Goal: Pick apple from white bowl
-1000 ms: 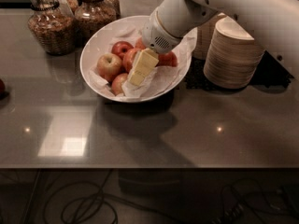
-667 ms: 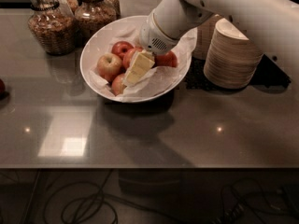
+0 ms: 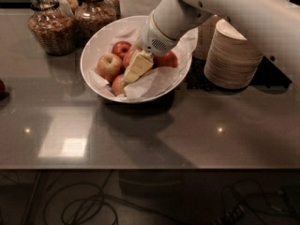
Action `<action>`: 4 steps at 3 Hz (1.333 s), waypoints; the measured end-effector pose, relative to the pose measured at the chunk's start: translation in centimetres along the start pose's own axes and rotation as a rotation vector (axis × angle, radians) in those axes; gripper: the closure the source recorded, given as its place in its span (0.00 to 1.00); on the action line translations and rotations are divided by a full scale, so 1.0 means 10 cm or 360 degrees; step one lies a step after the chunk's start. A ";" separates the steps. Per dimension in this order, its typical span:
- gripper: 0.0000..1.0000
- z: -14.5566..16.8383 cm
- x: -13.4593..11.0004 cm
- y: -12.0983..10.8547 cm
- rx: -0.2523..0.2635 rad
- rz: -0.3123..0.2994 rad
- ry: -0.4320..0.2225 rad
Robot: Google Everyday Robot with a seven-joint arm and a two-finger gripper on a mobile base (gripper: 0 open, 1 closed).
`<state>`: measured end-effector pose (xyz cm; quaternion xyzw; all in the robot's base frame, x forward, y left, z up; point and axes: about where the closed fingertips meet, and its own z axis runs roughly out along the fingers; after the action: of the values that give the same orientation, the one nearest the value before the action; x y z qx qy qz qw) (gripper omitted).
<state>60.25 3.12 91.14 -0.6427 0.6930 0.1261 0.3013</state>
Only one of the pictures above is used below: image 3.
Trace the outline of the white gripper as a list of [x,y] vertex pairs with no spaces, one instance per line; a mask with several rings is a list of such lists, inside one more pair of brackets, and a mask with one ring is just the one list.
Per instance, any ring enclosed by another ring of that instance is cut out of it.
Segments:
[[153,55],[168,53],[177,45],[178,40],[178,25],[168,16],[159,15],[153,10],[140,28],[137,44],[142,50],[131,55],[124,74],[125,82],[136,82],[153,66]]

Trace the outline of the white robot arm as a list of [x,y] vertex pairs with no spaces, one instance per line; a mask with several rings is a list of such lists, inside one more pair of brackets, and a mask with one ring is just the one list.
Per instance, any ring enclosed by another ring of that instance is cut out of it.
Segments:
[[300,77],[300,6],[287,0],[120,0],[123,16],[155,18],[165,38],[177,39],[209,15],[228,18],[294,83]]

